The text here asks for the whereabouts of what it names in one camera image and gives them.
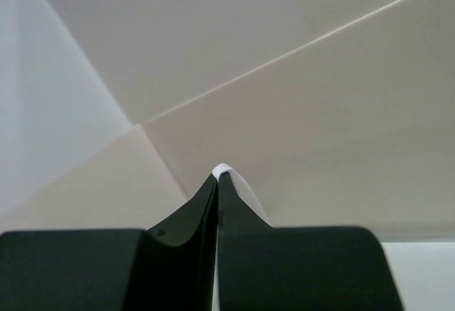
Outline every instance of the black object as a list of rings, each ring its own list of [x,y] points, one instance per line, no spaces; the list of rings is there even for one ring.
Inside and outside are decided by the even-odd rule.
[[[218,231],[221,311],[402,310],[364,228],[272,228],[229,174],[148,231],[0,236],[0,310],[211,310]]]

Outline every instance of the beige surface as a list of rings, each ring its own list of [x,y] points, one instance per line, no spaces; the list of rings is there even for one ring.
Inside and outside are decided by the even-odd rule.
[[[277,225],[455,233],[455,0],[403,0],[152,122],[191,195],[216,164]]]
[[[35,228],[148,228],[186,198],[141,127],[0,216],[0,232]]]
[[[394,0],[49,0],[133,122]]]

